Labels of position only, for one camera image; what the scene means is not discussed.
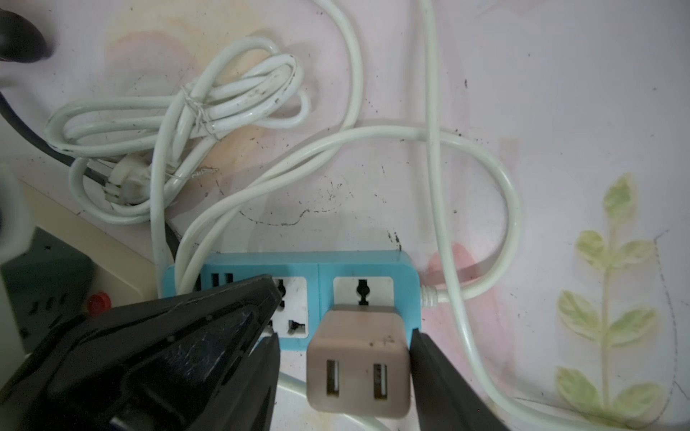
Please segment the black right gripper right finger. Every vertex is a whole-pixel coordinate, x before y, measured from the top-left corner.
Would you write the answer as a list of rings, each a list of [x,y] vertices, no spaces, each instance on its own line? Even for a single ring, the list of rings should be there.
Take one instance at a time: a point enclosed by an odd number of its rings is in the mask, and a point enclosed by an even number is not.
[[[431,337],[411,337],[411,377],[420,429],[508,431]]]

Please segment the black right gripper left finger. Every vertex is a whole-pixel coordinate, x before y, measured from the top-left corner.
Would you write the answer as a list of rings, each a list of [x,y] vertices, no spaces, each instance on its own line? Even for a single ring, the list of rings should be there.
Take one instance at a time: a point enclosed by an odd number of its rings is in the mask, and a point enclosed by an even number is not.
[[[272,277],[77,316],[1,392],[5,430],[267,430],[280,343]]]

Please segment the brown usb charger plug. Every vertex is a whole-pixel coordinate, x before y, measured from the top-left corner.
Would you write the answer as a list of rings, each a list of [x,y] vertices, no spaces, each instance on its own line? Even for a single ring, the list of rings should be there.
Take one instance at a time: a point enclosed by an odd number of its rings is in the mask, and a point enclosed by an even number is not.
[[[392,307],[337,305],[307,348],[307,400],[321,412],[402,418],[411,408],[404,320]]]

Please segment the dark green cube adapter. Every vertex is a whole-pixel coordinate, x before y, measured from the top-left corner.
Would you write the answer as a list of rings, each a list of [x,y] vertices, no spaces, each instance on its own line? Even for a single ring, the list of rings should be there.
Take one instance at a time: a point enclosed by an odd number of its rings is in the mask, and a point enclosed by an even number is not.
[[[82,251],[41,228],[30,249],[2,269],[26,352],[61,323],[82,314],[95,264]]]

